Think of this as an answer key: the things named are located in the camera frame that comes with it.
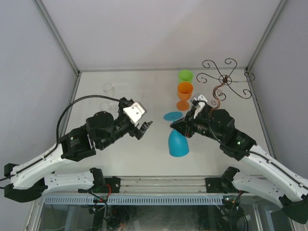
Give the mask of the blue plastic wine glass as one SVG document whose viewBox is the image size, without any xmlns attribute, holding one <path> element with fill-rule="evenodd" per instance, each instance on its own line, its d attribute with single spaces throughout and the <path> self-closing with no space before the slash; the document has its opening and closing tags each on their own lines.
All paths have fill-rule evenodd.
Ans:
<svg viewBox="0 0 308 231">
<path fill-rule="evenodd" d="M 182 118 L 182 112 L 169 112 L 164 115 L 164 120 L 175 122 Z M 189 153 L 189 145 L 185 136 L 172 129 L 168 137 L 169 154 L 173 157 L 184 157 Z"/>
</svg>

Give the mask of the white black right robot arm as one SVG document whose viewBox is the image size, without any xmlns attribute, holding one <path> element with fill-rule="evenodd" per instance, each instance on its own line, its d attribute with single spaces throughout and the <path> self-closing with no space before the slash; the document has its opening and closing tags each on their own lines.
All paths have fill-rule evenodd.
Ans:
<svg viewBox="0 0 308 231">
<path fill-rule="evenodd" d="M 290 219 L 300 224 L 307 223 L 308 180 L 288 169 L 254 139 L 236 129 L 234 118 L 225 109 L 214 110 L 200 101 L 185 117 L 170 126 L 186 138 L 197 133 L 217 141 L 224 154 L 263 176 L 259 179 L 229 167 L 220 178 L 225 192 L 238 190 L 255 194 L 277 205 Z"/>
</svg>

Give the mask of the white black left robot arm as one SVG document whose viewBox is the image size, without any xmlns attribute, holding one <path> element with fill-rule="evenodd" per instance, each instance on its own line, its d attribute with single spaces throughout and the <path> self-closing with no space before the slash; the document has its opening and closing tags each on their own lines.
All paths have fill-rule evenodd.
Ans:
<svg viewBox="0 0 308 231">
<path fill-rule="evenodd" d="M 78 174 L 59 175 L 60 167 L 79 162 L 96 155 L 126 134 L 140 140 L 152 122 L 139 125 L 147 110 L 140 102 L 125 97 L 116 100 L 118 117 L 106 111 L 100 111 L 86 119 L 84 125 L 71 130 L 60 137 L 56 132 L 56 143 L 36 158 L 20 165 L 4 166 L 6 185 L 4 197 L 16 202 L 34 201 L 51 192 L 78 191 L 81 193 L 99 193 L 105 188 L 103 171 L 92 167 Z"/>
</svg>

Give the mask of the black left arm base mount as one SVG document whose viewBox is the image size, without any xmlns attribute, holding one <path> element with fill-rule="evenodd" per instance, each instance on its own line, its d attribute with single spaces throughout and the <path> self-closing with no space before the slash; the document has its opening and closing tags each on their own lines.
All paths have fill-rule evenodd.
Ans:
<svg viewBox="0 0 308 231">
<path fill-rule="evenodd" d="M 118 177 L 105 178 L 105 185 L 94 190 L 96 193 L 119 193 L 121 179 Z"/>
</svg>

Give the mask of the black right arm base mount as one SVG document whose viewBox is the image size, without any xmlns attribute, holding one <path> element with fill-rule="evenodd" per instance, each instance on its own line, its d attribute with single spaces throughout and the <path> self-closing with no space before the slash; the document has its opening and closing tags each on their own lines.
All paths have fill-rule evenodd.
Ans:
<svg viewBox="0 0 308 231">
<path fill-rule="evenodd" d="M 205 178 L 205 186 L 207 193 L 229 193 L 230 189 L 222 184 L 221 178 Z"/>
</svg>

